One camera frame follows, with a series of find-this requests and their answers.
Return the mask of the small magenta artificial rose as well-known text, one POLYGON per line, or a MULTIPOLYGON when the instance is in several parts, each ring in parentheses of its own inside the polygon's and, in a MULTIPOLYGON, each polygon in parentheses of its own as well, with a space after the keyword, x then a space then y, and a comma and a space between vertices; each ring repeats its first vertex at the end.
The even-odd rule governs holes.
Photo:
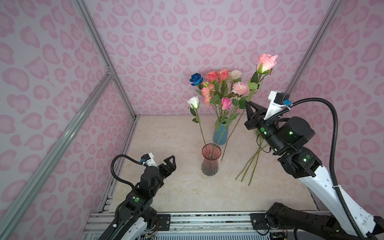
POLYGON ((222 104, 223 104, 223 110, 224 110, 223 115, 220 117, 219 113, 218 113, 218 109, 217 109, 217 113, 218 113, 218 115, 217 115, 218 119, 217 120, 219 120, 221 123, 226 123, 229 127, 228 121, 231 120, 230 119, 230 115, 231 115, 230 114, 230 111, 231 111, 230 108, 232 106, 232 101, 229 98, 223 98, 222 104))

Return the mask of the red ribbed glass vase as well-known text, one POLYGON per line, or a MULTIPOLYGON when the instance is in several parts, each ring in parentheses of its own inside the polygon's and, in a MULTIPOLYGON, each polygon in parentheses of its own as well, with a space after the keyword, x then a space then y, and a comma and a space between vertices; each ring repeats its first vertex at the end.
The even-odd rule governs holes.
POLYGON ((214 176, 219 170, 218 159, 221 157, 222 151, 215 144, 207 144, 202 148, 203 162, 201 169, 204 175, 214 176))

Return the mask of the teal ceramic vase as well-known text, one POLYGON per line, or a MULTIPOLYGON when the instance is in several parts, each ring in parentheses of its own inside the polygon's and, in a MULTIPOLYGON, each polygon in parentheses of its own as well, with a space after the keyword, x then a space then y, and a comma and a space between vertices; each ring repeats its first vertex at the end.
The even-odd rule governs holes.
POLYGON ((228 140, 229 127, 226 123, 221 123, 219 120, 215 122, 215 131, 213 141, 216 145, 224 145, 228 140))

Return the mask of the light pink artificial rose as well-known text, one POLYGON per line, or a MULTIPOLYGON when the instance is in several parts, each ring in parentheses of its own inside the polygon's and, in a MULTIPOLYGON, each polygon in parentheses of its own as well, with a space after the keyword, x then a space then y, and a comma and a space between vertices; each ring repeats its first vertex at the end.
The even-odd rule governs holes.
POLYGON ((262 54, 257 57, 257 69, 250 80, 246 83, 250 89, 250 93, 248 94, 246 102, 249 102, 253 95, 258 92, 264 78, 267 75, 271 74, 273 67, 277 64, 278 56, 272 56, 270 54, 262 54))

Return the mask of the pink carnation spray stem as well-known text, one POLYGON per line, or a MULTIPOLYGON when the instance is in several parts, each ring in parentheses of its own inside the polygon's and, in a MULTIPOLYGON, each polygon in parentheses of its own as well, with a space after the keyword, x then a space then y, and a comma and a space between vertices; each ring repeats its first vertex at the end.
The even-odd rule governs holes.
POLYGON ((215 86, 210 82, 203 82, 202 96, 204 98, 204 104, 209 107, 211 105, 211 99, 215 95, 215 86))

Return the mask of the coral pink artificial rose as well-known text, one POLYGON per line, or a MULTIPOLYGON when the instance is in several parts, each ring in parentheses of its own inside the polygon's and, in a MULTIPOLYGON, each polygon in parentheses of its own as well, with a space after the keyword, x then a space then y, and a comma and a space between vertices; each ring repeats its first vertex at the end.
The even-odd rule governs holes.
POLYGON ((207 82, 204 84, 205 88, 211 91, 216 91, 220 85, 219 74, 217 71, 211 71, 206 75, 207 82))

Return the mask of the blue artificial rose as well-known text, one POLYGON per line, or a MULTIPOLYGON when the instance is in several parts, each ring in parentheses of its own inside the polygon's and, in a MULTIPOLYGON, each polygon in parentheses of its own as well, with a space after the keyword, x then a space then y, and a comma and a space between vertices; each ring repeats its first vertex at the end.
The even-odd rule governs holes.
POLYGON ((200 96, 203 95, 202 90, 204 88, 204 78, 199 73, 195 73, 190 78, 191 86, 195 88, 195 92, 199 94, 200 96))

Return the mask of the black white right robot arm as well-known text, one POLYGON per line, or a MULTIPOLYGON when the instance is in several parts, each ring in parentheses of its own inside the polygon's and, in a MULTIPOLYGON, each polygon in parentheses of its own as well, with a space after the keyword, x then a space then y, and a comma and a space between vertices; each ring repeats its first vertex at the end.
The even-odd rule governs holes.
POLYGON ((245 126, 260 132, 285 172, 309 188, 331 213, 309 214, 274 203, 265 214, 265 224, 271 229, 292 227, 294 231, 303 230, 325 240, 377 239, 384 232, 383 218, 360 207, 337 180, 334 163, 339 123, 335 107, 325 99, 313 98, 313 102, 325 104, 333 118, 328 167, 306 148, 306 143, 315 135, 309 123, 300 117, 284 117, 291 108, 306 102, 306 99, 294 103, 272 101, 268 108, 247 102, 245 126))

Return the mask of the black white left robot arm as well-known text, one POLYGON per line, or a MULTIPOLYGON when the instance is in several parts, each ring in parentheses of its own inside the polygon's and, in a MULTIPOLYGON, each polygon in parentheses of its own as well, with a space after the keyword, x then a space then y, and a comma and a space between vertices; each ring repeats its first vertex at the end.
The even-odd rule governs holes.
POLYGON ((145 231, 155 231, 158 224, 156 223, 157 211, 151 207, 153 198, 164 185, 164 180, 176 169, 175 156, 166 158, 160 165, 156 164, 152 153, 143 155, 140 161, 124 154, 114 157, 111 162, 112 177, 118 182, 130 186, 132 190, 117 206, 113 221, 99 239, 135 240, 145 231), (115 163, 120 158, 145 167, 141 179, 136 185, 116 174, 115 163))

